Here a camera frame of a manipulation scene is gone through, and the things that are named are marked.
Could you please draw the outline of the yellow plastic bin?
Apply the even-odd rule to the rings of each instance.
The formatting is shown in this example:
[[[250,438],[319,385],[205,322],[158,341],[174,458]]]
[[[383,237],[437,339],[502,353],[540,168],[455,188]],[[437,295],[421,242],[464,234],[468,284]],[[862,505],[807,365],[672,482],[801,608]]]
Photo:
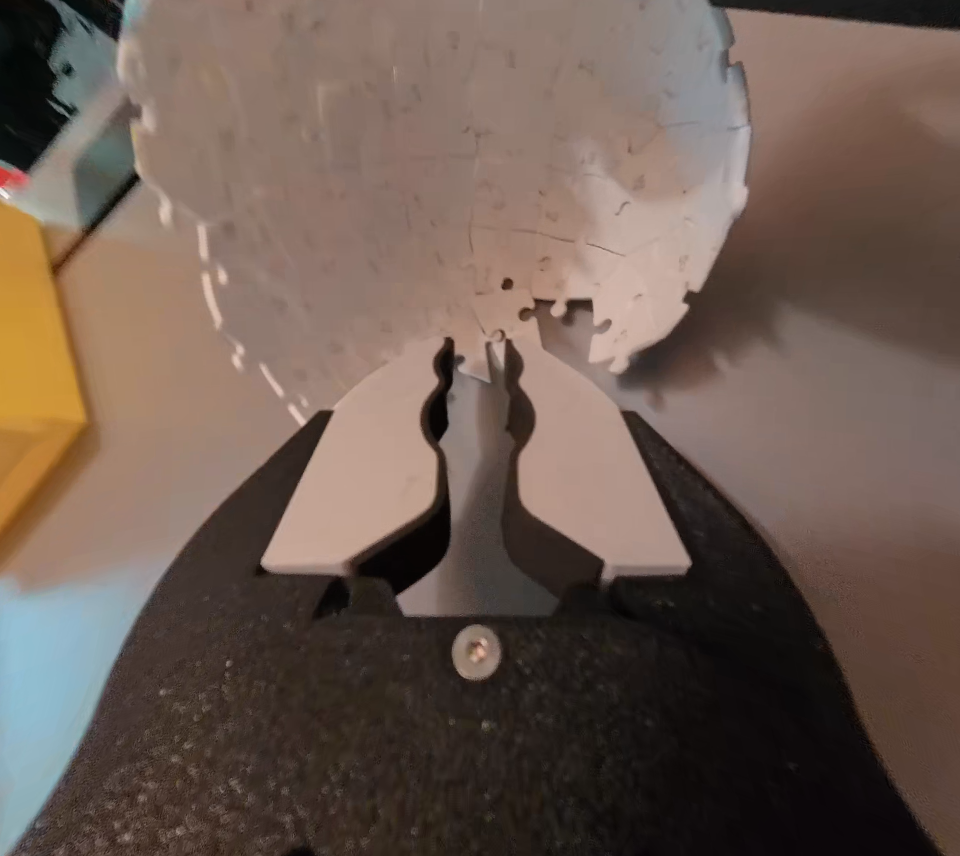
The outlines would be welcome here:
[[[89,425],[42,225],[1,206],[1,531]]]

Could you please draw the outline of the white puzzle piece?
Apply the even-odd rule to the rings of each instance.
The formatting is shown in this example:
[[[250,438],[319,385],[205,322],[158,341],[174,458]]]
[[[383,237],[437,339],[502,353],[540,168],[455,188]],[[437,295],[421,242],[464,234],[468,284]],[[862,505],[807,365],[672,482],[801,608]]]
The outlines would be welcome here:
[[[507,370],[507,347],[508,338],[503,330],[495,330],[475,340],[455,339],[454,372],[485,384],[501,380]]]

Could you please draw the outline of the partly built puzzle ball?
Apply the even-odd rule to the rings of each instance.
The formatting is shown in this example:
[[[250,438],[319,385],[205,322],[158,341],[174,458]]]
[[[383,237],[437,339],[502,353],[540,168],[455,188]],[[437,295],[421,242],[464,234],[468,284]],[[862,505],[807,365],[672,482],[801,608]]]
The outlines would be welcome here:
[[[702,290],[751,124],[708,0],[126,0],[139,176],[294,420],[410,344],[587,302],[620,374]]]

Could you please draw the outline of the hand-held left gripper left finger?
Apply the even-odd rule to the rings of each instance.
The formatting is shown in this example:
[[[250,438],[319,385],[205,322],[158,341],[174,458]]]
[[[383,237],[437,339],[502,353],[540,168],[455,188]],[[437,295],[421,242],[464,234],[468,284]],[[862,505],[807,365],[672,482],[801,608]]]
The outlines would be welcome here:
[[[276,575],[371,578],[395,594],[450,547],[439,445],[449,426],[453,341],[413,342],[330,411],[261,557]]]

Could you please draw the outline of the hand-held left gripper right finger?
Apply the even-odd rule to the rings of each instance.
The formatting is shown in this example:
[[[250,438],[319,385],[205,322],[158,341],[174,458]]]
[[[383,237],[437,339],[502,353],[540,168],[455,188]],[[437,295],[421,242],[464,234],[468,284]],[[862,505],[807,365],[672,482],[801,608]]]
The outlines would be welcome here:
[[[505,386],[510,562],[557,598],[576,586],[687,574],[690,554],[618,405],[525,338],[506,344]]]

